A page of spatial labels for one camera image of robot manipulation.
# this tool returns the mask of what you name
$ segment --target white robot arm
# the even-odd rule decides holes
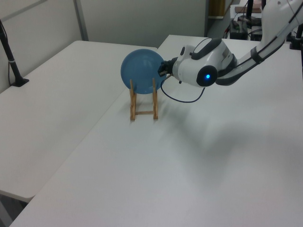
[[[262,13],[262,40],[242,58],[236,59],[222,39],[207,38],[196,47],[184,46],[180,55],[163,62],[158,72],[160,76],[173,74],[179,81],[197,87],[231,85],[276,52],[300,24],[303,0],[270,0]]]

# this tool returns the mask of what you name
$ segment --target white table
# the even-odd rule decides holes
[[[0,194],[41,190],[125,89],[120,65],[139,48],[74,42],[0,95]]]
[[[201,40],[170,35],[158,53],[171,59]],[[257,44],[224,42],[237,57]],[[173,78],[164,89],[183,100],[201,91]],[[130,122],[129,104],[126,89],[12,227],[302,226],[299,51],[284,45],[194,104],[159,92],[157,121]]]

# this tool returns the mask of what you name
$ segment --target blue bowl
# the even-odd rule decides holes
[[[165,76],[160,77],[158,68],[164,60],[152,50],[139,49],[128,54],[121,65],[121,78],[124,84],[131,89],[133,81],[134,92],[138,94],[152,93],[152,79],[155,78],[156,89],[160,88]]]

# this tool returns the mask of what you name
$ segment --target black cable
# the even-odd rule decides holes
[[[245,7],[247,6],[248,1],[246,2],[245,6],[244,6],[244,10],[243,10],[243,15],[242,15],[242,30],[243,30],[243,24],[244,24],[244,12],[245,12]]]
[[[10,67],[9,67],[9,71],[10,71]],[[8,78],[9,78],[9,75],[8,75]],[[9,78],[9,85],[11,86],[11,83],[10,83],[10,78]]]
[[[253,34],[253,33],[255,33],[255,32],[261,32],[261,31],[262,31],[262,29],[257,29],[257,30],[254,30],[254,31],[252,31],[252,32],[249,32],[248,35]]]
[[[203,92],[204,92],[204,90],[205,90],[205,87],[204,87],[203,90],[202,90],[202,92],[201,92],[201,94],[200,94],[200,96],[199,96],[196,100],[194,100],[194,101],[182,101],[182,100],[177,100],[177,99],[175,99],[175,98],[169,96],[168,94],[166,94],[166,92],[163,90],[163,87],[162,87],[162,86],[163,86],[164,81],[165,81],[165,80],[163,80],[163,81],[161,82],[161,86],[160,86],[162,92],[163,92],[168,98],[171,98],[172,100],[175,100],[175,101],[180,102],[180,103],[194,103],[194,102],[198,101],[198,100],[201,98],[201,96],[203,95]]]
[[[247,3],[245,4],[245,6],[248,4],[248,1],[247,1]],[[243,10],[243,12],[244,12],[244,10],[245,10],[245,6],[243,6],[243,8],[241,9],[241,10]],[[240,10],[240,11],[241,11]],[[236,16],[238,15],[239,13],[237,13],[235,16],[234,16],[234,18],[233,18],[233,20],[235,20],[235,18],[236,18]]]

